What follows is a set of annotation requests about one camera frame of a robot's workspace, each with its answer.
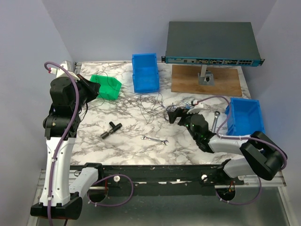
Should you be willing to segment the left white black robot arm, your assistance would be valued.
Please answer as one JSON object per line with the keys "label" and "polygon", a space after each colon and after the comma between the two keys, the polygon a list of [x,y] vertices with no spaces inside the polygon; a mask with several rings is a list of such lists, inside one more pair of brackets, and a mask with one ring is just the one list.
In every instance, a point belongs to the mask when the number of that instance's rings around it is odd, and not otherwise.
{"label": "left white black robot arm", "polygon": [[99,186],[104,182],[101,164],[98,163],[85,164],[75,181],[69,182],[71,154],[81,122],[79,112],[84,105],[97,98],[100,87],[99,83],[82,76],[77,81],[69,77],[51,81],[52,105],[43,121],[47,169],[42,195],[39,202],[31,207],[31,216],[76,220],[90,186]]}

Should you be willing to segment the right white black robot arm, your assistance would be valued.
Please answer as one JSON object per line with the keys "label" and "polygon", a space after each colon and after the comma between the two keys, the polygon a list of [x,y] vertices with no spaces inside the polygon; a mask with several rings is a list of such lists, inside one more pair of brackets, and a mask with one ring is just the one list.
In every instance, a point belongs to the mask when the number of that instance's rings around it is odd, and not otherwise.
{"label": "right white black robot arm", "polygon": [[171,124],[179,118],[178,125],[188,130],[201,151],[241,155],[240,159],[225,160],[217,168],[217,181],[223,185],[247,175],[271,181],[287,165],[286,153],[263,132],[255,131],[247,136],[219,135],[209,130],[203,115],[181,108],[168,112],[168,118]]}

